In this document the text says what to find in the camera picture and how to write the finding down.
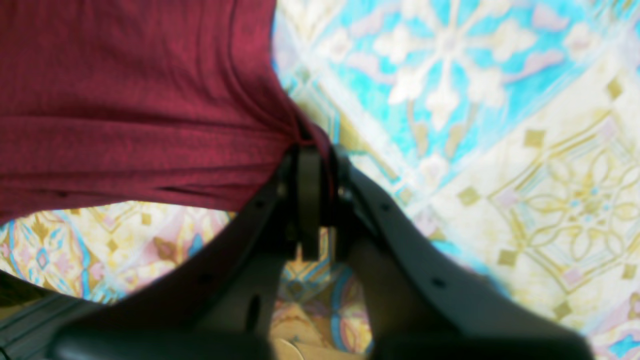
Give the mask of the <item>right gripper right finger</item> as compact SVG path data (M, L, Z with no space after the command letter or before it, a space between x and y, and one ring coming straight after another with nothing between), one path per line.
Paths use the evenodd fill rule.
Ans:
M510 301L434 245L332 151L334 259L361 282L370 360L592 360L577 332Z

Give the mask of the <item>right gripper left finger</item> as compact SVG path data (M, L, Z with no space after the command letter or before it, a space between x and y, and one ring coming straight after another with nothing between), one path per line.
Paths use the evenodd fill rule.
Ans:
M214 241L125 300L58 330L52 360L273 360L281 273L319 258L322 157L288 153Z

